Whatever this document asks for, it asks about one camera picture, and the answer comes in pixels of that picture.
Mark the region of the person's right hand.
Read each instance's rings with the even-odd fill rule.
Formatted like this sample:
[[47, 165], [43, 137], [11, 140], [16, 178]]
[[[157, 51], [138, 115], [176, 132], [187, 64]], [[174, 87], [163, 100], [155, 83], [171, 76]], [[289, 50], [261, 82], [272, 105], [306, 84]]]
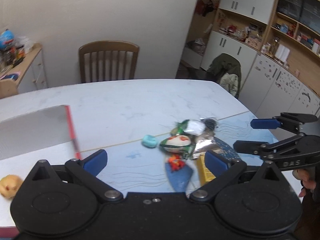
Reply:
[[302, 189], [299, 198], [312, 194], [313, 199], [317, 197], [316, 169], [314, 167], [293, 170], [293, 176], [301, 182]]

